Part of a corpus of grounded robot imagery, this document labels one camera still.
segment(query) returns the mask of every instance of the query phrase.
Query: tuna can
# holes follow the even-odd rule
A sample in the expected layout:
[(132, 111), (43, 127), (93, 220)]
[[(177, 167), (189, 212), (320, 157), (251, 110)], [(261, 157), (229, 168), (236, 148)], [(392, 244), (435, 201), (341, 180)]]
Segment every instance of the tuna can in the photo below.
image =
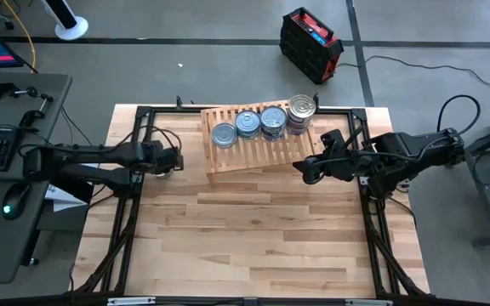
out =
[(303, 128), (303, 129), (297, 129), (297, 128), (290, 127), (289, 125), (287, 125), (287, 133), (289, 133), (291, 135), (300, 136), (301, 134), (303, 134), (305, 132), (307, 132), (307, 127)]
[(213, 142), (220, 149), (231, 148), (237, 140), (236, 128), (230, 123), (220, 123), (211, 132)]
[(262, 136), (268, 141), (279, 140), (285, 134), (287, 113), (278, 106), (266, 107), (260, 114)]
[(288, 103), (288, 132), (293, 135), (304, 133), (310, 125), (315, 110), (316, 104), (312, 98), (304, 94), (293, 96)]
[(255, 111), (244, 110), (236, 117), (237, 136), (250, 140), (258, 135), (260, 130), (260, 116)]

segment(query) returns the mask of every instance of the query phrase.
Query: white paper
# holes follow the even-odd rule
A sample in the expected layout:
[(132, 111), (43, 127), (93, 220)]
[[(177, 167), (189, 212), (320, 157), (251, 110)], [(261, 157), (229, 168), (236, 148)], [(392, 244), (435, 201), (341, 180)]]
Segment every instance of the white paper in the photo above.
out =
[[(89, 167), (99, 167), (100, 164), (83, 164)], [(47, 193), (44, 195), (47, 200), (54, 201), (54, 212), (59, 212), (67, 208), (80, 207), (83, 205), (88, 205), (88, 203), (77, 199), (75, 196), (68, 194), (67, 192), (49, 185)]]

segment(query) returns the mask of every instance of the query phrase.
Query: gray desk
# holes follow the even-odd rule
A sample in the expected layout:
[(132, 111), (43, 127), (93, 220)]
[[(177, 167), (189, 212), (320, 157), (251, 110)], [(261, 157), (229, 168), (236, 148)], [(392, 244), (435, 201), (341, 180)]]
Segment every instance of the gray desk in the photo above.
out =
[[(39, 93), (54, 97), (53, 104), (46, 109), (47, 116), (33, 125), (39, 129), (40, 135), (48, 139), (71, 85), (71, 78), (64, 75), (0, 72), (0, 82), (13, 82), (20, 89), (34, 86)], [(26, 111), (38, 109), (41, 103), (39, 98), (26, 96), (0, 100), (0, 124), (18, 125)], [(34, 135), (26, 135), (22, 144), (42, 142)], [(9, 283), (14, 279), (28, 240), (36, 229), (43, 208), (44, 194), (48, 187), (48, 182), (34, 184), (22, 215), (15, 220), (3, 219), (1, 213), (3, 195), (12, 184), (21, 180), (21, 171), (22, 159), (15, 156), (9, 170), (0, 173), (0, 283)]]

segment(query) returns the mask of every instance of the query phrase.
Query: wooden table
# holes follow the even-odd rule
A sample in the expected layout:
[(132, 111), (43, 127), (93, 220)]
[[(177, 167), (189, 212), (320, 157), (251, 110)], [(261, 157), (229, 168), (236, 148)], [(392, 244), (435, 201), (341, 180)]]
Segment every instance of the wooden table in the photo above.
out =
[[(108, 145), (132, 130), (136, 107), (116, 105)], [(366, 110), (372, 137), (391, 131), (388, 109)], [(181, 137), (185, 171), (167, 180), (145, 177), (127, 295), (374, 297), (356, 182), (307, 185), (287, 165), (222, 174), (212, 188), (199, 113), (157, 114), (155, 124)], [(313, 124), (319, 135), (335, 128), (349, 135), (343, 116), (316, 116)], [(395, 198), (408, 205), (406, 195)], [(73, 271), (77, 286), (107, 252), (116, 204), (110, 199), (88, 213)], [(385, 212), (396, 259), (429, 291), (412, 217), (391, 201)]]

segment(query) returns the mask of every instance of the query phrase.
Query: concrete floor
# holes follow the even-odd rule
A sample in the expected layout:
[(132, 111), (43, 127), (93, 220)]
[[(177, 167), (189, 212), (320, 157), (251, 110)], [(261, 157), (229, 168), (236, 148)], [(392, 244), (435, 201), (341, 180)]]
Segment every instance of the concrete floor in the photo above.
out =
[[(41, 3), (34, 2), (27, 8), (27, 1), (18, 1), (23, 7), (20, 16), (31, 34), (53, 37), (54, 22), (43, 12)], [(346, 41), (357, 39), (351, 34), (345, 0), (107, 0), (103, 5), (95, 0), (68, 2), (78, 15), (88, 19), (91, 27), (87, 37), (274, 40), (279, 36), (282, 16), (306, 6), (331, 26), (336, 36)], [(356, 9), (363, 41), (490, 42), (489, 0), (348, 3)], [(213, 12), (216, 19), (209, 17)], [(23, 36), (20, 28), (8, 32), (1, 23), (0, 34)], [(27, 44), (11, 46), (25, 59), (31, 58)], [(319, 92), (324, 105), (364, 106), (365, 81), (369, 81), (374, 105), (389, 107), (396, 131), (434, 131), (442, 103), (455, 94), (471, 94), (482, 107), (479, 122), (464, 136), (466, 142), (482, 136), (490, 126), (490, 88), (465, 72), (429, 71), (373, 59), (367, 64), (367, 80), (361, 80), (356, 68), (341, 67), (334, 79), (316, 86), (274, 45), (38, 43), (36, 50), (40, 72), (74, 77), (66, 109), (95, 143), (105, 142), (113, 105), (117, 103), (173, 103), (180, 95), (184, 101), (193, 99), (197, 103), (241, 104)], [(415, 64), (468, 67), (490, 82), (489, 45), (346, 47), (341, 61), (356, 63), (356, 50), (362, 50), (366, 58), (380, 54)], [(447, 108), (443, 125), (463, 128), (473, 117), (473, 109), (465, 100), (454, 103)], [(67, 126), (59, 122), (51, 140), (68, 142), (68, 133)], [(432, 293), (443, 298), (490, 302), (490, 247), (473, 249), (470, 244), (472, 239), (489, 235), (490, 224), (465, 165), (421, 173), (412, 183), (410, 198)], [(42, 264), (20, 268), (14, 283), (0, 285), (0, 298), (64, 292), (79, 240), (80, 235), (45, 235), (36, 250)]]

